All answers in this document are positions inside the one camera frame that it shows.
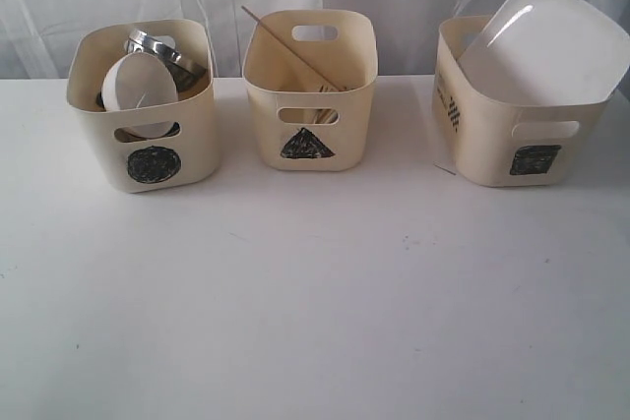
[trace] table surface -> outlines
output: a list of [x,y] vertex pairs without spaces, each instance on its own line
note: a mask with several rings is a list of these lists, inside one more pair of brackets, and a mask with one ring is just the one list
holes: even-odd
[[128,195],[65,81],[0,82],[0,418],[628,418],[630,105],[561,185],[488,189],[433,165],[431,84],[291,173],[216,80],[221,168]]

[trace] metal bowl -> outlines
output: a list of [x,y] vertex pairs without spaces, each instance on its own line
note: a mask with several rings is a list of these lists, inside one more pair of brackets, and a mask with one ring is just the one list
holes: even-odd
[[125,50],[127,53],[142,51],[158,57],[173,77],[178,92],[191,89],[207,71],[179,51],[138,29],[133,29],[129,33],[129,38],[125,41]]

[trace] plastic storage bin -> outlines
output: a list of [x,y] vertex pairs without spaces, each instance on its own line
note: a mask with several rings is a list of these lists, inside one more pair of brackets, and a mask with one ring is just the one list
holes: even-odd
[[[374,29],[367,17],[341,10],[275,12],[263,22],[344,91],[328,84],[267,31],[256,27],[243,76],[263,160],[282,170],[341,171],[361,161],[378,72]],[[297,40],[293,29],[337,30],[335,39]],[[318,109],[334,123],[313,123]]]
[[[96,104],[109,68],[126,52],[133,28],[152,36],[170,36],[182,54],[206,67],[208,73],[179,95],[179,101],[105,112]],[[88,34],[79,44],[67,87],[67,100],[110,184],[125,192],[143,192],[199,181],[220,163],[213,71],[205,29],[189,20],[165,20],[117,25]],[[166,136],[133,137],[127,127],[175,122]]]
[[491,17],[440,26],[433,113],[457,170],[483,186],[553,184],[565,177],[609,98],[601,103],[539,106],[505,103],[478,92],[457,59],[467,37]]

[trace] white bowl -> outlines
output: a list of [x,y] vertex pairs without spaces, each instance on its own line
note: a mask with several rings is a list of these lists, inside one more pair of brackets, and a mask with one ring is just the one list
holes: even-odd
[[496,100],[598,103],[628,69],[630,37],[584,0],[506,0],[458,62]]
[[[177,87],[166,66],[148,53],[131,53],[114,64],[102,83],[102,103],[107,111],[131,110],[177,101]],[[173,122],[129,127],[129,133],[159,138]]]

